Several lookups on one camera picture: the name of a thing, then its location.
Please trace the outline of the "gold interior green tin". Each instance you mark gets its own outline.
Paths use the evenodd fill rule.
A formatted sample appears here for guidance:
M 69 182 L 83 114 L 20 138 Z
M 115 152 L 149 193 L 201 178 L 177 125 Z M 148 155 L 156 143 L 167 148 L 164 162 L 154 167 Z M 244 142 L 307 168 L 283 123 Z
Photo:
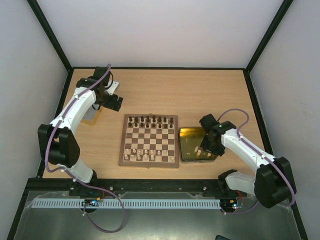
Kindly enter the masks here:
M 214 162 L 216 155 L 204 151 L 200 144 L 205 136 L 205 131 L 201 127 L 182 127 L 178 131 L 178 142 L 180 151 L 180 161 L 184 164 Z M 197 156 L 195 148 L 201 150 L 200 156 Z

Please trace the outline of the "wooden chess board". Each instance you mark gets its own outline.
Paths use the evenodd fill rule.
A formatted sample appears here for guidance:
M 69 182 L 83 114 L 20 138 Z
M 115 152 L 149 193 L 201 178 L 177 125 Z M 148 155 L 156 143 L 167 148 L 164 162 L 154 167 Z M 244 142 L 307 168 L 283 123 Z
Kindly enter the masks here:
M 180 161 L 178 131 L 177 115 L 125 114 L 118 165 L 120 167 L 178 168 Z M 131 153 L 127 154 L 128 160 L 125 159 L 126 149 L 131 150 Z M 145 150 L 148 151 L 147 161 L 144 160 Z M 154 161 L 150 160 L 150 150 L 154 151 Z M 167 150 L 166 155 L 163 155 L 163 150 Z M 131 160 L 131 155 L 135 155 L 134 161 Z M 141 160 L 137 160 L 137 155 L 141 155 Z

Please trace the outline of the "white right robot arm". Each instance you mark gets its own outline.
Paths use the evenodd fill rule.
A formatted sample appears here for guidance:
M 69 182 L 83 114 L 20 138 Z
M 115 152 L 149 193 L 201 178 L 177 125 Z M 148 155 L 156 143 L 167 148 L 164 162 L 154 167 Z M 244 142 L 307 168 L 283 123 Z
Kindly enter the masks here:
M 235 169 L 218 176 L 218 191 L 229 196 L 234 191 L 253 195 L 266 208 L 288 200 L 295 203 L 297 192 L 290 162 L 285 157 L 275 157 L 251 141 L 230 121 L 219 123 L 216 120 L 200 121 L 205 131 L 201 148 L 215 156 L 222 156 L 226 149 L 241 158 L 253 171 L 243 174 Z

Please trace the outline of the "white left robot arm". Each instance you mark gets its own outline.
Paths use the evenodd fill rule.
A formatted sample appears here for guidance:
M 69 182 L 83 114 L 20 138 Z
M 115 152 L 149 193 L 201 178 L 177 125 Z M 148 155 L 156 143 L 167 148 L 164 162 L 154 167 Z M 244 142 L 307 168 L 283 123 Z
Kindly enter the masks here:
M 40 154 L 49 173 L 60 170 L 70 175 L 75 182 L 88 184 L 95 171 L 80 158 L 76 140 L 79 123 L 93 105 L 119 111 L 123 101 L 115 94 L 119 82 L 82 78 L 74 93 L 59 115 L 50 124 L 41 124 L 37 130 Z

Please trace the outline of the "black enclosure frame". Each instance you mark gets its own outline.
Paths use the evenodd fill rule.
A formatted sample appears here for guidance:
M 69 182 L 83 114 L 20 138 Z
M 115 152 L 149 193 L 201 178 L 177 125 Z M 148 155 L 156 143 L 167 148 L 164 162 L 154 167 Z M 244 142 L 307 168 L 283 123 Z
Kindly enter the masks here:
M 69 95 L 71 94 L 71 85 L 75 86 L 76 84 L 76 78 L 75 78 L 75 71 L 76 73 L 80 73 L 80 70 L 91 70 L 94 69 L 95 66 L 71 66 L 71 64 L 69 63 L 69 60 L 67 60 L 67 57 L 58 41 L 58 39 L 56 38 L 38 0 L 26 0 L 27 4 L 29 5 L 30 9 L 32 10 L 32 13 L 34 14 L 34 16 L 36 17 L 37 21 L 39 22 L 39 24 L 41 25 L 43 31 L 45 32 L 45 34 L 47 35 L 51 45 L 53 46 L 54 50 L 57 52 L 60 60 L 62 61 L 62 64 L 64 65 L 64 67 L 66 68 L 67 71 L 67 77 L 66 80 L 64 82 L 63 88 L 62 88 L 62 92 L 61 92 L 61 96 L 58 102 L 58 106 L 55 112 L 55 117 L 58 115 L 58 113 L 60 113 L 63 109 L 63 105 L 66 102 L 66 99 L 69 98 Z M 168 67 L 168 66 L 117 66 L 117 67 L 113 67 L 113 69 L 115 70 L 120 70 L 120 71 L 151 71 L 151 73 L 156 76 L 156 73 L 160 73 L 160 71 L 167 71 L 169 73 L 169 71 L 174 71 L 174 72 L 178 72 L 182 71 L 182 73 L 184 73 L 184 71 L 218 71 L 223 73 L 225 77 L 227 77 L 227 72 L 234 72 L 234 71 L 242 71 L 242 75 L 243 75 L 243 82 L 245 81 L 246 84 L 246 88 L 247 88 L 247 98 L 250 97 L 250 102 L 251 102 L 251 107 L 248 107 L 250 111 L 252 111 L 254 113 L 254 117 L 255 117 L 255 125 L 257 126 L 256 128 L 259 129 L 259 135 L 260 135 L 260 139 L 261 139 L 261 143 L 263 144 L 263 147 L 265 148 L 265 150 L 268 153 L 273 153 L 273 149 L 272 149 L 272 145 L 270 142 L 270 138 L 268 135 L 268 131 L 267 131 L 267 127 L 266 127 L 266 123 L 263 117 L 263 113 L 261 110 L 261 106 L 259 105 L 259 100 L 258 100 L 258 95 L 256 92 L 256 89 L 254 88 L 254 83 L 252 81 L 251 78 L 251 71 L 253 70 L 255 64 L 257 63 L 259 57 L 261 56 L 263 50 L 265 49 L 265 47 L 267 46 L 267 43 L 269 43 L 272 35 L 274 34 L 274 32 L 276 31 L 277 27 L 279 26 L 280 22 L 282 21 L 283 17 L 285 16 L 285 14 L 287 13 L 287 11 L 289 10 L 290 6 L 292 5 L 293 0 L 284 0 L 278 11 L 275 14 L 275 17 L 272 19 L 270 26 L 268 27 L 266 33 L 264 34 L 262 40 L 260 41 L 256 51 L 253 54 L 253 57 L 251 58 L 251 60 L 249 61 L 249 64 L 247 67 L 245 68 L 239 68 L 239 67 Z M 162 93 L 160 93 L 158 90 L 156 92 L 155 95 L 151 95 L 152 96 L 152 101 L 156 101 L 157 103 L 160 103 L 159 106 L 163 107 L 165 105 L 167 105 L 167 107 L 169 107 L 169 103 L 170 101 L 168 101 L 169 99 L 165 99 L 171 96 L 175 96 L 175 91 L 177 90 L 169 90 L 168 94 L 165 94 L 165 92 L 163 91 Z M 18 232 L 18 228 L 19 228 L 19 224 L 22 221 L 22 215 L 23 215 L 23 207 L 25 206 L 24 204 L 27 203 L 27 194 L 30 191 L 36 190 L 36 191 L 42 191 L 42 190 L 62 190 L 62 189 L 66 189 L 67 185 L 63 185 L 63 184 L 67 184 L 69 183 L 71 180 L 68 180 L 66 178 L 43 178 L 43 174 L 45 172 L 45 163 L 44 160 L 41 160 L 37 173 L 36 173 L 36 177 L 33 178 L 29 178 L 28 182 L 26 184 L 26 187 L 24 189 L 24 192 L 22 194 L 21 200 L 19 202 L 16 214 L 13 218 L 13 222 L 12 225 L 10 227 L 8 236 L 7 236 L 7 240 L 14 240 L 15 237 L 18 236 L 17 232 Z M 119 182 L 119 183 L 124 183 L 124 184 L 128 184 L 128 183 L 132 183 L 132 184 L 136 184 L 138 187 L 142 186 L 142 183 L 147 184 L 147 182 L 149 181 L 156 181 L 156 182 L 160 182 L 162 184 L 164 184 L 165 187 L 172 187 L 175 183 L 185 183 L 186 186 L 196 186 L 196 180 L 191 180 L 191 177 L 189 177 L 190 179 L 183 179 L 183 176 L 180 176 L 179 179 L 167 179 L 167 180 L 147 180 L 147 179 L 117 179 L 115 177 L 111 178 L 111 179 L 107 179 L 107 178 L 103 178 L 100 179 L 103 182 Z M 295 203 L 291 206 L 291 210 L 293 211 L 293 217 L 294 217 L 294 224 L 296 226 L 296 230 L 299 234 L 299 238 L 301 240 L 308 240 L 308 236 L 299 212 L 299 208 L 298 205 Z

